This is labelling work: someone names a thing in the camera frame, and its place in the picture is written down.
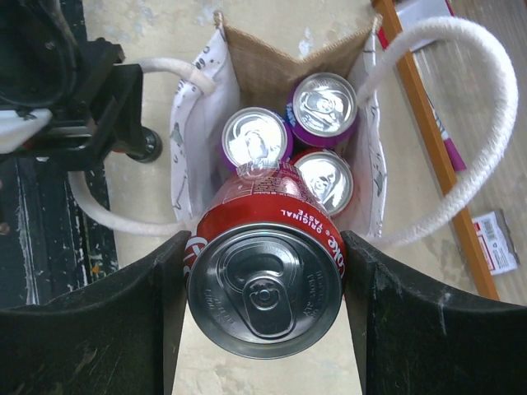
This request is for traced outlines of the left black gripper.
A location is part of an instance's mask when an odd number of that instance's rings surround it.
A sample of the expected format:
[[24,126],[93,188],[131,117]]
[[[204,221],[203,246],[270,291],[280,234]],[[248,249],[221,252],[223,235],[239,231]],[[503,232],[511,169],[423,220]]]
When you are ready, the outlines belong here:
[[142,143],[141,66],[125,64],[122,47],[101,37],[80,50],[76,90],[52,110],[49,126],[24,144],[25,156],[50,158],[65,170],[90,170],[110,152]]

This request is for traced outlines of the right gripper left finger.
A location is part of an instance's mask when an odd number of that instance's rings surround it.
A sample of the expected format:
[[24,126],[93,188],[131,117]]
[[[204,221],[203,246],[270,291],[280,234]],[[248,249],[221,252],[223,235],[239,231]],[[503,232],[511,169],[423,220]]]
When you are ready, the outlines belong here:
[[180,231],[47,304],[1,312],[3,394],[170,394],[186,304]]

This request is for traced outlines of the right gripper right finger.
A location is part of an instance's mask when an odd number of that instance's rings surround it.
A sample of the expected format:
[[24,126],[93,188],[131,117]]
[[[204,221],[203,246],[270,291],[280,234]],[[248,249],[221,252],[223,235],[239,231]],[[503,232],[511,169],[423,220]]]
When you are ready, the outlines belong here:
[[524,394],[526,308],[448,286],[351,231],[345,302],[365,394]]

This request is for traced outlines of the purple can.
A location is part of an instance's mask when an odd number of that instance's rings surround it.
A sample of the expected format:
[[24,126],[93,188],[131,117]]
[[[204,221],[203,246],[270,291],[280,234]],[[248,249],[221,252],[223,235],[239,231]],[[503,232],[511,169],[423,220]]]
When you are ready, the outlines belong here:
[[243,108],[227,120],[219,151],[231,170],[257,160],[287,161],[293,151],[292,131],[285,119],[270,109]]
[[337,74],[311,74],[291,90],[286,121],[299,142],[314,147],[336,147],[357,130],[356,92],[350,82]]

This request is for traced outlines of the canvas tote bag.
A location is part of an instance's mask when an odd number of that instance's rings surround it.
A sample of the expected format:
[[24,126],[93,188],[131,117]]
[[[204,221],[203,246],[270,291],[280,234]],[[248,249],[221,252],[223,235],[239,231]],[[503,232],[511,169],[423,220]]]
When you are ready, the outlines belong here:
[[[411,244],[446,225],[485,184],[507,148],[518,109],[511,60],[485,28],[458,17],[432,17],[403,30],[381,56],[375,53],[379,19],[364,30],[297,61],[263,41],[229,27],[217,13],[216,29],[192,63],[143,58],[141,70],[180,79],[170,115],[172,223],[119,216],[91,195],[83,172],[69,174],[77,205],[93,221],[120,232],[172,236],[194,230],[229,174],[293,163],[308,146],[343,159],[353,177],[342,205],[344,183],[333,167],[308,169],[305,181],[320,208],[340,230],[353,230],[379,249]],[[465,44],[487,69],[494,105],[491,126],[477,157],[438,206],[409,227],[385,235],[386,163],[380,142],[377,87],[395,64],[423,40]]]

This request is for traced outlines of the red cola can back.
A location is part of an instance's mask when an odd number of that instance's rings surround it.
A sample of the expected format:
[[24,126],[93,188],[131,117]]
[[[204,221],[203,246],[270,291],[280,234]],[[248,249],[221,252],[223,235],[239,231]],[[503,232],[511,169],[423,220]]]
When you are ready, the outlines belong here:
[[333,325],[346,249],[296,167],[252,162],[219,189],[182,264],[201,331],[233,354],[269,360],[309,348]]

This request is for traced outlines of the red cola can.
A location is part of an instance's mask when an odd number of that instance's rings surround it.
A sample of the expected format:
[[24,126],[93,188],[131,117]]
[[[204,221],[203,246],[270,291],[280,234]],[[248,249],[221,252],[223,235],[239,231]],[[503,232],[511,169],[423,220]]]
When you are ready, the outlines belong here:
[[233,354],[269,360],[309,348],[333,325],[346,249],[296,167],[252,162],[219,189],[182,264],[201,331]]
[[291,158],[306,185],[331,217],[349,204],[354,182],[349,164],[336,152],[312,148]]

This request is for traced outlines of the red cola can front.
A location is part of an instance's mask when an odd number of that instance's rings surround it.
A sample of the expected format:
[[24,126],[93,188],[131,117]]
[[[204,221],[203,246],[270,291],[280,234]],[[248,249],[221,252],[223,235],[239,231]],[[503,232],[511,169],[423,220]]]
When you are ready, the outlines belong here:
[[336,152],[312,148],[291,158],[306,185],[331,217],[349,204],[354,182],[349,164]]

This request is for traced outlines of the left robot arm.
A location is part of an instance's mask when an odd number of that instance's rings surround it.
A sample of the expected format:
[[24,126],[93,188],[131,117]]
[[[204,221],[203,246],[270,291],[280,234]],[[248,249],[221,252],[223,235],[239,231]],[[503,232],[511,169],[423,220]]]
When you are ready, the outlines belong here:
[[112,152],[161,154],[141,123],[143,70],[118,44],[75,38],[58,1],[1,3],[1,159],[89,170]]

